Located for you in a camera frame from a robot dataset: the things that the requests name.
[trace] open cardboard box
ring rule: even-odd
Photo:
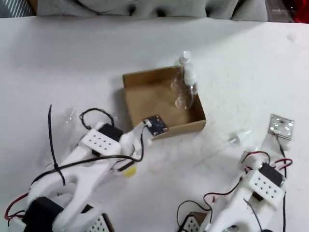
[[[189,110],[175,106],[177,93],[171,91],[170,84],[179,73],[178,68],[167,67],[123,75],[126,103],[133,126],[149,116],[160,115],[169,131],[156,138],[201,131],[204,128],[206,118],[198,94]]]

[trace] clear plastic bottle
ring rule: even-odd
[[[184,51],[175,65],[180,71],[171,83],[171,89],[177,92],[175,105],[179,109],[188,110],[197,94],[197,76],[191,62],[191,54]]]
[[[75,125],[76,112],[73,107],[67,109],[64,114],[52,118],[53,147],[58,164],[60,164],[72,150],[72,137],[75,131]],[[39,164],[44,168],[54,164],[48,135]]]

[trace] white table surface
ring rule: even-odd
[[[242,147],[220,149],[229,133],[252,129],[260,145],[269,116],[295,120],[287,156],[287,231],[308,221],[309,25],[213,19],[127,17],[0,20],[0,211],[42,172],[47,111],[101,107],[127,130],[122,74],[173,65],[190,50],[208,123],[201,133],[155,141],[130,179],[99,187],[115,231],[174,232],[184,200],[225,191]],[[187,204],[180,218],[197,210]],[[269,227],[282,230],[279,210]],[[6,222],[1,219],[1,231]]]

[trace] wire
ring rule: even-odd
[[[14,201],[12,201],[12,202],[9,204],[9,206],[6,208],[6,210],[5,210],[5,212],[4,212],[4,218],[5,218],[6,220],[12,219],[12,217],[13,217],[13,215],[14,215],[14,214],[13,214],[13,215],[10,215],[10,216],[9,216],[9,212],[10,212],[12,206],[13,206],[16,202],[20,201],[21,199],[24,199],[24,198],[27,197],[27,196],[28,196],[28,193],[25,193],[25,194],[21,195],[20,197],[17,197]]]
[[[256,218],[256,220],[257,220],[257,223],[259,224],[259,227],[260,227],[260,231],[262,232],[263,231],[263,229],[262,229],[262,226],[261,226],[261,223],[260,223],[260,220],[259,220],[259,218],[258,218],[258,216],[257,216],[257,214],[256,214],[256,212],[255,212],[255,210],[253,209],[253,207],[252,207],[252,205],[246,200],[246,199],[243,199],[246,203],[247,203],[247,205],[248,206],[250,206],[250,208],[252,209],[252,212],[253,212],[253,214],[254,214],[254,216],[255,216],[255,218]]]
[[[199,203],[195,202],[195,201],[192,201],[192,200],[187,200],[187,201],[184,201],[182,202],[179,206],[178,206],[178,209],[177,209],[177,213],[176,213],[176,220],[177,220],[177,224],[178,226],[180,227],[180,223],[179,223],[179,220],[178,220],[178,214],[179,214],[179,209],[180,207],[184,204],[184,203],[187,203],[187,202],[192,202],[194,204],[196,204],[198,207],[200,207],[202,210],[204,211],[210,211],[210,209],[205,209],[203,206],[201,206]]]
[[[82,112],[82,113],[79,115],[79,118],[80,118],[80,120],[82,121],[83,126],[84,126],[87,130],[91,130],[91,126],[85,124],[84,116],[85,116],[85,114],[87,114],[87,113],[89,113],[89,112],[91,112],[91,111],[99,111],[99,112],[102,112],[103,114],[105,114],[107,117],[110,118],[111,124],[112,124],[113,126],[115,125],[114,118],[113,118],[109,113],[107,113],[105,110],[102,110],[102,109],[99,109],[99,108],[91,108],[91,109],[88,109],[88,110]]]
[[[52,152],[52,156],[53,156],[53,161],[54,161],[54,168],[57,172],[59,172],[62,182],[63,182],[63,186],[66,185],[66,180],[64,179],[64,176],[61,172],[61,170],[59,169],[59,165],[57,164],[56,161],[56,157],[55,157],[55,153],[54,153],[54,146],[53,146],[53,137],[52,137],[52,105],[49,106],[49,111],[48,111],[48,134],[49,134],[49,144],[50,144],[50,150]]]
[[[281,143],[280,143],[280,141],[279,141],[278,135],[276,135],[276,139],[277,139],[277,142],[278,142],[278,144],[279,144],[280,152],[281,152],[283,158],[286,158],[285,153],[284,153],[284,150],[283,150],[283,147],[282,147],[282,145],[281,145]],[[283,167],[283,168],[284,168],[284,177],[287,178],[287,176],[288,176],[287,169],[286,169],[286,167]],[[284,194],[284,197],[283,197],[283,205],[282,205],[282,211],[283,211],[283,229],[282,229],[282,231],[283,231],[283,232],[285,232],[285,230],[286,230],[285,203],[286,203],[286,193]]]
[[[279,163],[279,162],[282,162],[282,161],[284,161],[285,163],[286,163],[286,161],[289,161],[289,163],[283,165],[282,167],[280,167],[280,168],[278,169],[279,171],[282,170],[282,169],[285,169],[285,168],[287,168],[287,167],[289,167],[289,166],[291,166],[291,165],[293,164],[293,160],[290,159],[290,158],[279,159],[279,160],[275,161],[274,163]]]
[[[10,219],[8,219],[8,227],[10,226],[10,222],[11,222],[11,220],[12,220],[14,217],[23,218],[24,215],[22,215],[22,214],[20,214],[20,213],[24,213],[24,212],[25,212],[24,210],[19,210],[19,211],[17,211],[16,213],[10,215],[10,216],[9,216]]]
[[[209,192],[209,193],[206,193],[203,197],[203,200],[205,202],[205,204],[209,207],[209,209],[211,210],[211,218],[209,220],[209,223],[211,223],[212,221],[212,207],[207,203],[207,201],[205,200],[205,198],[209,195],[218,195],[218,196],[227,196],[229,194],[231,194],[237,187],[238,185],[240,184],[240,182],[242,181],[242,177],[239,179],[239,182],[237,182],[237,184],[229,191],[229,192],[226,192],[226,193],[218,193],[218,192]]]
[[[76,166],[76,165],[79,165],[79,164],[94,162],[94,161],[102,160],[102,159],[103,160],[107,160],[107,159],[128,159],[128,160],[132,160],[134,162],[141,162],[143,160],[143,158],[144,158],[143,131],[144,131],[145,127],[147,127],[147,126],[145,125],[143,127],[143,129],[141,130],[141,134],[140,134],[140,145],[141,145],[141,156],[140,156],[140,159],[136,159],[136,158],[133,158],[133,157],[130,157],[130,156],[124,156],[124,155],[102,156],[102,157],[95,157],[95,158],[91,158],[91,159],[81,160],[81,161],[74,162],[74,163],[69,163],[69,164],[60,166],[59,169],[62,170],[62,169],[73,167],[73,166]],[[57,172],[57,170],[53,169],[53,170],[50,170],[50,171],[47,171],[45,173],[42,173],[42,174],[38,175],[32,181],[31,185],[33,185],[34,182],[38,181],[39,179],[43,178],[44,176],[46,176],[48,174],[51,174],[51,173],[55,173],[55,172]]]
[[[253,151],[253,152],[249,152],[249,153],[245,156],[245,158],[243,159],[243,161],[242,161],[241,163],[244,163],[244,161],[245,161],[249,156],[254,155],[254,154],[264,154],[264,155],[266,155],[266,156],[268,157],[268,164],[270,164],[270,156],[269,156],[269,154],[268,154],[267,152],[265,152],[265,151]]]

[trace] perforated white plate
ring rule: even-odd
[[[183,228],[189,232],[199,232],[199,225],[193,216],[188,218]]]
[[[100,216],[96,223],[89,227],[85,232],[109,232],[103,216]]]
[[[274,207],[279,207],[279,204],[284,197],[284,191],[261,174],[259,170],[254,171],[248,185],[253,191],[263,197]]]
[[[91,129],[81,142],[104,156],[117,155],[121,151],[120,143],[95,129]]]

